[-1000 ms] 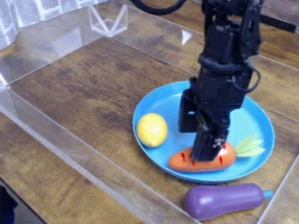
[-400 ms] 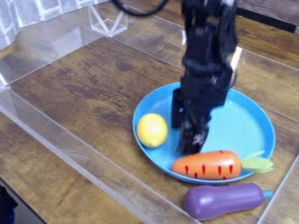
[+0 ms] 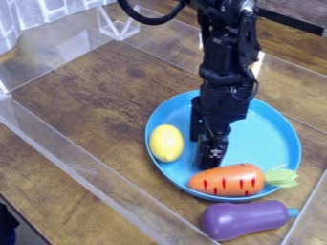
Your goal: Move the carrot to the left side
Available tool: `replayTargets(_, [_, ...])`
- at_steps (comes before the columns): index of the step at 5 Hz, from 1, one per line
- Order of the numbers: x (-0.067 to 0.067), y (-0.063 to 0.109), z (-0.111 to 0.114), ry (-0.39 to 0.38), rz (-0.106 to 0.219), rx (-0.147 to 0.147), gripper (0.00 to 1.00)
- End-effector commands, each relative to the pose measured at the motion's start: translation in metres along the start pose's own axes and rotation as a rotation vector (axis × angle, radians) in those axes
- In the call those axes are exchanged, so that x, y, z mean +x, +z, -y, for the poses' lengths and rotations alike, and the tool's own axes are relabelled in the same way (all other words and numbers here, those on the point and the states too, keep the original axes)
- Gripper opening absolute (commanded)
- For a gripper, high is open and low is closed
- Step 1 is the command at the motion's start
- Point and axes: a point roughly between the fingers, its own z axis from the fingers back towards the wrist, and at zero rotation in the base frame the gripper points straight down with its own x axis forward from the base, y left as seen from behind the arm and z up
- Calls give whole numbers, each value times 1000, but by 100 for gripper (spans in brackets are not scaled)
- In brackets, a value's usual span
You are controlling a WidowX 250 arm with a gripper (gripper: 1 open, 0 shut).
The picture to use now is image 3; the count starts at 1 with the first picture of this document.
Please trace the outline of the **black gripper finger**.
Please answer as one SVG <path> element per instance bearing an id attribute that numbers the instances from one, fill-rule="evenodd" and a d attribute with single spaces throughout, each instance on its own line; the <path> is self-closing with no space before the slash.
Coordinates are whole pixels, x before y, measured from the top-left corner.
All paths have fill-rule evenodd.
<path id="1" fill-rule="evenodd" d="M 197 169 L 218 167 L 226 150 L 226 137 L 209 138 L 200 134 L 196 142 L 193 166 Z"/>
<path id="2" fill-rule="evenodd" d="M 204 121 L 198 97 L 192 98 L 192 113 L 190 113 L 190 140 L 196 141 L 197 137 L 204 133 Z"/>

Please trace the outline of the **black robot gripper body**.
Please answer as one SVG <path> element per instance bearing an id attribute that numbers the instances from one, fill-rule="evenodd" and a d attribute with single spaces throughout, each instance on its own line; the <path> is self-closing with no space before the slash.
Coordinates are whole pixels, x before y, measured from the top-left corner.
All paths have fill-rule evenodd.
<path id="1" fill-rule="evenodd" d="M 218 72 L 200 66 L 198 75 L 202 84 L 197 98 L 196 134 L 221 137 L 229 133 L 229 125 L 246 117 L 257 81 L 252 70 L 245 67 L 237 71 Z"/>

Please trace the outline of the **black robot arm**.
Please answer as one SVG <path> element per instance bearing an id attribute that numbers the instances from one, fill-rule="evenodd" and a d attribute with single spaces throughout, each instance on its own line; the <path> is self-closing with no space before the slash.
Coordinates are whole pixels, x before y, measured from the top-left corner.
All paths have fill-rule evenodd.
<path id="1" fill-rule="evenodd" d="M 192 99 L 190 140 L 196 142 L 193 166 L 221 164 L 230 124 L 246 117 L 257 81 L 249 65 L 257 62 L 256 0 L 186 0 L 196 10 L 201 31 L 202 78 Z"/>

